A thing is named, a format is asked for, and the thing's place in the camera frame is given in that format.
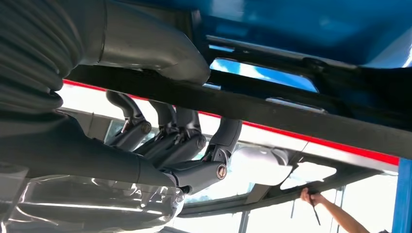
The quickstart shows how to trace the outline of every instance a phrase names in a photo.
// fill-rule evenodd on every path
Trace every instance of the plastic wrap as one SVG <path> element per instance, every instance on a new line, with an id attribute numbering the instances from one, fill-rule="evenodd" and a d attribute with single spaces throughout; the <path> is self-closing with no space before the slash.
<path id="1" fill-rule="evenodd" d="M 3 233 L 149 229 L 168 223 L 184 204 L 184 194 L 176 187 L 69 175 L 31 179 L 20 185 L 20 190 L 15 203 L 9 205 L 9 215 L 3 218 Z"/>

